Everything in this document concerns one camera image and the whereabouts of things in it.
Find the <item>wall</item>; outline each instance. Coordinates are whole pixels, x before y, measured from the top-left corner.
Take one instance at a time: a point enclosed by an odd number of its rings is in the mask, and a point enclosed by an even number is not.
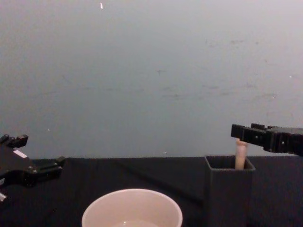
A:
[[[302,126],[302,1],[102,3],[1,1],[0,132],[30,157],[231,154],[233,123]]]

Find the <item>black table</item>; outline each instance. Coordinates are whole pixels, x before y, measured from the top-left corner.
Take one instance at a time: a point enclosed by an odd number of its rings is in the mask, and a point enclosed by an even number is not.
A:
[[[250,157],[256,167],[248,226],[303,226],[303,159]],[[60,179],[34,188],[1,190],[1,227],[80,227],[98,197],[125,188],[162,192],[182,209],[183,226],[201,226],[204,160],[183,158],[68,158]]]

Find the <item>white label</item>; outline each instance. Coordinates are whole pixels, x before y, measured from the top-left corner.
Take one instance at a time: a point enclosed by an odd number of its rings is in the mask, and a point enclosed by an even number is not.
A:
[[[27,156],[25,155],[25,154],[23,154],[21,151],[19,151],[19,150],[14,150],[14,153],[16,154],[16,155],[19,155],[20,157],[22,157],[22,158],[26,158]]]

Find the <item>water in bowl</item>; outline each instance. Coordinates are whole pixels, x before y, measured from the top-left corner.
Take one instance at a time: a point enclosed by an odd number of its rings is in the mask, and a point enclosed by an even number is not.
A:
[[[131,220],[131,221],[120,222],[112,227],[160,227],[160,226],[143,220]]]

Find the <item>black container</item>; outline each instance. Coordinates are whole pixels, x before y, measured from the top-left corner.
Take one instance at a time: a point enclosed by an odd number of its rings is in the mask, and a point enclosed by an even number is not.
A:
[[[235,170],[235,156],[205,156],[205,161],[205,226],[245,227],[255,167],[246,158],[244,169]]]

